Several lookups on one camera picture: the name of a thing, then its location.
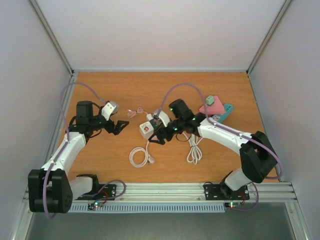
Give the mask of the white cube socket adapter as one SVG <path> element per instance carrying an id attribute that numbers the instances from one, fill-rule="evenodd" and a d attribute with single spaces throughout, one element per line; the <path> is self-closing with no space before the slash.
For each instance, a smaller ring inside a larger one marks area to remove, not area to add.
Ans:
<path id="1" fill-rule="evenodd" d="M 139 125 L 139 132 L 144 139 L 149 139 L 154 133 L 154 128 L 152 124 L 147 121 Z"/>

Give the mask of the white usb charger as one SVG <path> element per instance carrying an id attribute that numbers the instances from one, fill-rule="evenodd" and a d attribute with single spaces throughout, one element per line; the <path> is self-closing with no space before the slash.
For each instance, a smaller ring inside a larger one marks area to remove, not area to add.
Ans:
<path id="1" fill-rule="evenodd" d="M 148 121 L 151 121 L 153 119 L 153 116 L 149 113 L 146 115 L 146 118 Z"/>

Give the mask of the green cube socket adapter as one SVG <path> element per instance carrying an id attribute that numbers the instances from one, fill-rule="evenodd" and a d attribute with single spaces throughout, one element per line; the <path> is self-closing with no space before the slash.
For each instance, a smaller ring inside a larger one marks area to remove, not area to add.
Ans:
<path id="1" fill-rule="evenodd" d="M 158 128 L 162 125 L 162 121 L 159 120 L 159 119 L 155 119 L 155 118 L 151 119 L 149 122 L 150 122 L 151 126 L 153 127 L 153 132 L 154 132 L 154 133 L 155 133 L 155 132 L 158 130 Z"/>

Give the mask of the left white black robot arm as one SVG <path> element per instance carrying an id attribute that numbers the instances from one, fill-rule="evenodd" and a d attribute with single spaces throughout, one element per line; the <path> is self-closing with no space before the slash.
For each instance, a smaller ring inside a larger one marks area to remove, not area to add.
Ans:
<path id="1" fill-rule="evenodd" d="M 96 199 L 103 186 L 97 175 L 80 174 L 74 180 L 68 180 L 68 173 L 88 141 L 102 130 L 118 135 L 128 121 L 114 122 L 111 116 L 117 113 L 118 104 L 107 101 L 98 107 L 96 103 L 84 100 L 76 104 L 76 115 L 66 128 L 64 138 L 52 157 L 40 169 L 33 169 L 28 174 L 28 203 L 33 213 L 45 213 L 49 217 L 57 213 L 67 213 L 72 202 L 85 197 Z"/>

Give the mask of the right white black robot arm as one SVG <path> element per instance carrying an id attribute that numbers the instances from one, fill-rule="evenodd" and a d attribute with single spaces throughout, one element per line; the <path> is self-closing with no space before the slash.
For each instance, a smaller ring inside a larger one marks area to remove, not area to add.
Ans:
<path id="1" fill-rule="evenodd" d="M 173 101 L 172 120 L 162 110 L 147 115 L 141 134 L 151 143 L 164 145 L 174 135 L 186 132 L 217 142 L 240 156 L 241 166 L 229 173 L 219 184 L 225 199 L 234 197 L 239 189 L 249 183 L 261 183 L 276 166 L 277 160 L 268 137 L 260 131 L 254 134 L 228 127 L 202 112 L 194 114 L 182 99 Z"/>

